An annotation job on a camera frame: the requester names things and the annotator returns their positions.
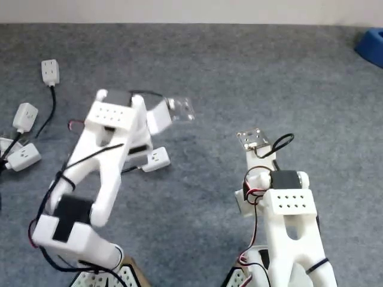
red wire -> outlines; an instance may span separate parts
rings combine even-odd
[[[34,243],[34,241],[32,240],[32,233],[31,233],[31,229],[32,229],[32,224],[36,222],[36,218],[33,219],[30,223],[29,223],[29,226],[28,226],[28,239],[29,239],[29,243],[32,245],[33,248],[38,248],[38,246]]]

wooden base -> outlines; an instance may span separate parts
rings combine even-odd
[[[132,257],[125,255],[125,258],[122,261],[122,264],[123,265],[129,264],[133,267],[133,270],[136,273],[138,282],[141,285],[141,287],[150,287],[151,286],[148,279],[146,279],[146,277],[144,276],[142,271],[138,268],[136,262],[134,261],[134,259]]]

cable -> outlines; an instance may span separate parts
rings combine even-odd
[[[8,148],[4,151],[4,153],[2,154],[2,156],[0,157],[0,161],[1,163],[3,163],[3,161],[5,160],[5,158],[7,157],[7,155],[11,152],[12,148],[14,147],[14,145],[19,141],[19,139],[22,137],[22,134],[17,132],[16,136],[14,137],[12,143],[8,146]]]
[[[257,154],[257,149],[254,149],[254,153],[256,154],[257,158],[261,158],[261,159],[266,158],[266,157],[268,157],[269,155],[272,155],[273,153],[279,151],[281,148],[284,148],[285,146],[287,146],[290,142],[293,141],[294,137],[295,137],[295,136],[294,136],[293,133],[287,133],[286,135],[283,135],[283,136],[281,136],[279,139],[277,139],[277,140],[273,143],[271,150],[270,150],[269,152],[265,153],[263,156],[260,157],[260,156]],[[278,145],[282,140],[284,140],[284,139],[286,139],[286,138],[289,138],[289,139],[288,139],[287,141],[285,141],[284,143]]]
[[[50,89],[50,93],[52,95],[52,110],[50,112],[50,115],[49,115],[48,119],[45,121],[45,123],[38,130],[38,132],[37,132],[37,134],[35,136],[35,139],[38,138],[38,136],[40,135],[42,130],[45,128],[45,126],[52,120],[54,112],[56,110],[56,92],[54,90],[54,86],[49,86],[49,89]]]
[[[53,189],[56,187],[57,183],[61,179],[60,174],[63,173],[65,170],[67,170],[67,169],[69,169],[69,168],[71,168],[71,167],[73,167],[73,166],[75,166],[75,165],[77,165],[79,163],[82,163],[85,160],[88,160],[88,159],[90,159],[90,158],[92,158],[92,157],[94,157],[94,156],[96,156],[96,155],[98,155],[98,154],[100,154],[102,152],[109,151],[109,150],[114,149],[114,148],[119,148],[121,146],[123,146],[122,143],[118,144],[118,145],[114,145],[114,146],[108,146],[106,148],[103,148],[103,149],[101,149],[99,151],[94,152],[93,154],[88,155],[87,157],[82,158],[81,160],[76,161],[75,163],[70,164],[69,166],[68,166],[68,161],[71,158],[71,156],[69,156],[67,158],[67,160],[63,163],[61,170],[56,174],[55,180],[53,181],[53,183],[51,184],[50,188],[46,192],[44,198],[42,199],[40,207],[39,207],[38,212],[37,212],[36,218],[34,220],[32,220],[31,223],[29,224],[28,237],[31,240],[31,244],[34,245],[34,243],[32,241],[32,238],[30,236],[32,224],[33,224],[34,221],[38,222],[38,220],[40,219],[40,217],[41,217],[41,215],[42,215],[42,213],[44,211],[45,205],[47,204],[47,201],[48,201],[48,199],[50,197],[50,194],[52,193]],[[49,254],[48,254],[48,252],[46,251],[45,248],[43,248],[42,246],[39,246],[39,248],[40,248],[40,251],[41,251],[42,255],[44,256],[45,260],[54,269],[56,269],[58,271],[61,271],[61,272],[91,272],[91,271],[94,271],[95,273],[98,273],[101,270],[101,271],[107,272],[109,274],[112,274],[122,284],[122,286],[127,287],[125,282],[115,272],[113,272],[110,269],[107,269],[107,268],[102,267],[102,266],[98,266],[96,264],[87,263],[87,262],[85,262],[86,265],[91,265],[92,267],[87,267],[87,268],[72,268],[72,267],[65,268],[65,267],[61,267],[61,266],[57,265],[57,263],[55,263],[53,261],[53,259],[49,256]]]
[[[267,167],[267,166],[253,166],[252,168],[250,168],[246,173],[245,173],[245,176],[244,176],[244,182],[247,184],[247,186],[249,187],[248,185],[248,182],[247,182],[247,176],[248,174],[254,170],[254,169],[267,169],[268,171],[272,172],[271,168],[270,167]]]
[[[255,223],[254,223],[254,231],[253,231],[253,235],[251,237],[251,241],[250,241],[250,244],[249,246],[241,252],[241,254],[238,256],[238,259],[237,259],[237,262],[241,265],[241,266],[244,266],[244,267],[248,267],[248,266],[252,266],[252,265],[257,265],[257,266],[260,266],[262,268],[262,270],[264,271],[265,275],[266,275],[266,278],[268,280],[268,284],[269,284],[269,287],[271,287],[271,283],[270,283],[270,278],[269,278],[269,275],[268,275],[268,272],[266,271],[266,269],[260,264],[260,263],[257,263],[257,262],[251,262],[251,263],[247,263],[245,262],[245,258],[244,258],[244,254],[251,248],[253,247],[254,243],[256,242],[256,237],[257,237],[257,229],[258,229],[258,214],[257,214],[257,204],[256,201],[258,198],[261,198],[263,196],[256,196],[256,199],[254,200],[254,215],[255,215]]]
[[[70,264],[69,262],[67,262],[67,260],[65,260],[64,258],[62,258],[60,255],[57,256],[62,262],[64,262],[68,267],[71,267],[71,268],[76,268],[74,267],[72,264]]]
[[[19,141],[19,139],[22,137],[22,133],[17,132],[16,136],[14,137],[13,141],[11,144],[8,146],[8,148],[4,151],[4,153],[0,157],[0,175],[3,171],[5,171],[7,168],[5,167],[5,164],[7,161],[5,160],[7,155],[11,152],[12,148],[14,145]]]
[[[136,166],[128,167],[127,169],[123,169],[121,171],[121,174],[131,172],[132,170],[135,170],[135,169],[138,169],[138,167],[136,167]]]
[[[157,97],[164,97],[162,94],[157,93],[155,91],[151,91],[151,90],[130,90],[129,93],[131,95],[133,95],[133,94],[151,94],[151,95],[157,96]]]
[[[46,251],[45,248],[43,247],[39,247],[40,250],[41,250],[41,253],[42,255],[44,256],[45,260],[54,268],[56,269],[57,271],[61,271],[61,272],[91,272],[91,271],[94,271],[95,273],[99,273],[99,271],[104,271],[104,272],[107,272],[109,274],[111,274],[113,277],[115,277],[123,287],[127,287],[127,284],[125,284],[125,282],[122,280],[122,278],[120,278],[120,276],[118,276],[117,273],[115,273],[114,271],[110,270],[110,269],[107,269],[103,266],[99,266],[99,265],[96,265],[96,264],[92,264],[92,263],[89,263],[89,262],[85,262],[85,261],[79,261],[80,263],[84,264],[84,265],[89,265],[91,267],[85,267],[85,268],[65,268],[65,267],[61,267],[59,266],[56,262],[54,262],[52,260],[52,258],[49,256],[48,252]]]

white plastic part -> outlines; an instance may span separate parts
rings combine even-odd
[[[317,215],[311,190],[268,190],[263,196],[276,215]]]
[[[263,146],[257,149],[258,155],[262,156],[263,154],[269,152],[271,150],[271,146]],[[250,169],[254,166],[266,166],[271,170],[274,170],[274,166],[272,161],[276,159],[275,153],[266,157],[266,158],[258,158],[255,152],[251,149],[246,151],[246,160],[247,160],[247,168]],[[247,177],[247,182],[250,188],[257,189],[267,189],[266,187],[270,186],[270,176],[269,171],[267,169],[253,169],[249,172]],[[237,204],[239,210],[241,211],[242,216],[248,217],[254,215],[254,206],[249,204],[244,199],[244,192],[242,189],[235,191],[235,198],[237,200]],[[249,196],[249,200],[254,200],[253,196]]]
[[[305,172],[297,172],[297,174],[298,174],[302,188],[303,189],[309,188],[310,187],[310,180],[309,180],[308,174]]]
[[[170,158],[163,146],[148,154],[148,163],[141,167],[144,172],[152,172],[170,165]]]
[[[246,279],[246,275],[242,269],[237,268],[233,271],[232,276],[226,284],[226,287],[240,287],[243,281]]]
[[[267,250],[268,247],[266,245],[257,245],[253,246],[250,248],[244,256],[246,257],[248,262],[256,262],[263,267],[262,258],[260,255],[261,250]],[[269,287],[269,282],[267,280],[267,277],[265,275],[265,272],[262,270],[262,268],[258,265],[251,265],[248,267],[243,267],[247,269],[247,272],[251,272],[253,274],[253,278],[249,282],[247,286],[250,287]],[[237,274],[242,273],[241,276],[246,277],[245,273],[242,270],[237,269],[236,270]],[[234,282],[233,284],[233,276],[231,276],[228,284],[226,287],[237,287],[237,282]],[[293,269],[291,271],[291,277],[287,287],[313,287],[311,279],[306,275],[305,269],[299,265],[299,264],[294,264]]]
[[[164,131],[172,124],[168,104],[162,100],[151,111],[147,112],[147,123],[151,135]]]
[[[4,153],[4,151],[10,146],[10,144],[13,142],[12,139],[6,139],[6,138],[0,138],[0,156]],[[11,151],[9,155],[14,153],[15,151],[18,151],[20,148],[22,148],[23,145],[20,142],[16,142],[15,145],[11,148]]]
[[[134,271],[130,266],[123,266],[118,271],[118,276],[125,282],[128,287],[139,287],[140,284],[137,281]],[[70,287],[121,287],[121,283],[109,273],[89,273],[81,272],[73,280]]]
[[[122,249],[119,250],[115,244],[101,238],[88,224],[76,222],[67,242],[53,240],[58,223],[57,217],[41,215],[32,240],[37,245],[53,249],[56,254],[78,258],[105,268],[114,269],[121,263],[124,257]]]
[[[98,227],[104,226],[110,216],[121,184],[121,170],[136,131],[139,107],[144,103],[141,96],[133,98],[135,100],[132,101],[132,107],[94,101],[68,165],[103,147],[118,144],[123,144],[123,146],[100,153],[64,172],[64,175],[77,185],[90,172],[100,171],[101,188],[90,214],[91,224]],[[115,131],[109,138],[108,144],[101,146],[105,126],[113,128]],[[66,181],[60,180],[50,197],[51,212],[61,195],[71,192],[72,187]]]
[[[12,153],[7,157],[5,167],[13,169],[16,172],[23,170],[41,159],[41,154],[32,143],[27,144],[20,150]]]
[[[35,123],[37,113],[38,109],[30,103],[22,103],[14,116],[13,127],[20,133],[29,132]]]
[[[47,86],[54,86],[60,83],[59,64],[56,59],[41,62],[42,81]]]
[[[297,190],[268,190],[263,196],[261,205],[265,214],[265,227],[269,247],[269,277],[273,287],[286,287],[290,281],[294,263],[300,264],[305,270],[326,258],[319,229],[317,211],[309,190],[302,190],[304,198],[290,198]],[[285,197],[282,207],[278,200]],[[293,207],[290,204],[307,204],[306,207]],[[296,228],[297,239],[291,239],[286,226]],[[336,287],[336,280],[331,263],[324,263],[309,274],[315,287]]]

metal base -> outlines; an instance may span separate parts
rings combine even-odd
[[[128,287],[141,287],[137,275],[130,264],[123,265],[116,272]],[[78,273],[69,287],[121,287],[121,283],[111,274],[81,272]]]

